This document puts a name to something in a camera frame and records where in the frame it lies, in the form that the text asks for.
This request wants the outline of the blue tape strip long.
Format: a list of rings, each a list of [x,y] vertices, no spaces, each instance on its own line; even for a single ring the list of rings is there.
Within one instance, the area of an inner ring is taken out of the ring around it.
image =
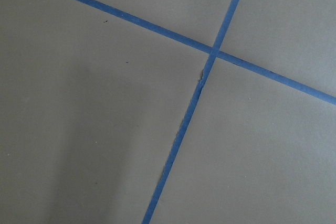
[[[81,2],[83,4],[86,4],[88,6],[91,6],[95,9],[98,9],[102,12],[105,12],[105,13],[108,13],[110,15],[113,15],[115,17],[118,17],[118,18],[121,18],[123,20],[126,20],[128,22],[131,22],[135,25],[138,25],[140,27],[143,27],[147,30],[150,30],[150,31],[153,31],[157,34],[160,34],[160,35],[163,35],[167,38],[171,38],[175,41],[178,41],[182,44],[185,44],[185,45],[188,45],[192,48],[195,48],[199,51],[202,51],[202,52],[205,52],[205,53],[209,53],[211,51],[211,47],[206,45],[206,44],[203,44],[199,41],[196,41],[194,39],[191,39],[191,38],[188,38],[186,36],[183,36],[181,34],[178,34],[176,32],[173,32],[169,29],[166,29],[164,27],[161,27],[159,25],[156,25],[154,23],[151,23],[147,20],[144,20],[142,18],[139,18],[139,17],[136,17],[134,15],[131,15],[127,12],[124,12],[122,10],[119,10],[117,8],[114,8],[112,6],[109,6],[107,4],[104,4],[100,1],[97,1],[97,0],[76,0],[78,2]],[[271,80],[274,80],[274,81],[277,81],[277,82],[280,82],[286,86],[289,86],[291,88],[294,88],[298,91],[301,91],[303,93],[306,93],[308,95],[311,95],[313,97],[316,97],[320,100],[323,100],[327,103],[331,103],[333,105],[335,105],[335,97],[332,96],[332,95],[329,95],[327,93],[324,93],[322,91],[319,91],[317,89],[314,89],[312,87],[309,87],[303,83],[300,83],[300,82],[297,82],[297,81],[294,81],[290,78],[287,78],[285,76],[282,76],[280,74],[277,74],[275,72],[272,72],[268,69],[265,69],[261,66],[258,66],[258,65],[255,65],[251,62],[248,62],[248,61],[245,61],[245,60],[242,60],[240,58],[237,58],[233,55],[230,55],[230,54],[227,54],[223,51],[220,51],[217,55],[218,58],[220,59],[223,59],[225,61],[228,61],[232,64],[235,64],[237,66],[240,66],[244,69],[247,69],[249,71],[252,71],[254,73],[257,73],[261,76],[264,76],[266,78],[269,78]]]

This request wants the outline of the blue tape strip crossing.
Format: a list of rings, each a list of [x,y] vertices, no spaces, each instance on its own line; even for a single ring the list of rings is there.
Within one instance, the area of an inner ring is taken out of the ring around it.
[[[215,38],[215,41],[214,41],[214,43],[211,47],[208,58],[205,62],[203,72],[202,72],[202,77],[200,78],[200,80],[198,81],[198,83],[195,87],[195,90],[194,90],[194,93],[193,93],[192,98],[190,100],[190,103],[189,103],[189,105],[187,107],[187,110],[184,114],[182,124],[181,124],[181,126],[180,126],[180,128],[177,132],[177,135],[176,135],[175,140],[174,140],[174,142],[171,146],[169,155],[168,155],[167,160],[165,162],[165,165],[163,167],[161,177],[160,177],[160,179],[159,179],[159,181],[158,181],[158,183],[155,187],[155,190],[153,192],[153,195],[151,197],[149,205],[148,205],[148,207],[146,209],[146,212],[144,214],[144,217],[142,219],[142,223],[150,223],[150,221],[152,219],[155,208],[158,204],[161,193],[164,189],[164,186],[166,184],[166,181],[168,179],[168,176],[170,174],[170,171],[172,169],[174,161],[177,157],[178,151],[181,147],[183,138],[184,138],[185,133],[187,131],[187,128],[190,124],[190,121],[192,119],[194,111],[197,107],[197,104],[198,104],[200,95],[202,93],[202,90],[203,90],[203,88],[205,86],[205,83],[208,79],[208,76],[211,72],[211,69],[212,69],[213,64],[215,62],[215,59],[216,59],[216,57],[219,53],[220,47],[221,47],[221,45],[224,41],[224,38],[226,36],[226,33],[228,31],[228,28],[230,26],[230,23],[232,21],[232,18],[233,18],[233,15],[234,15],[234,12],[237,8],[238,3],[239,3],[239,0],[231,0],[231,2],[230,2],[230,5],[227,9],[225,17],[222,21],[222,24],[221,24],[221,26],[219,28],[219,31],[217,33],[217,36]]]

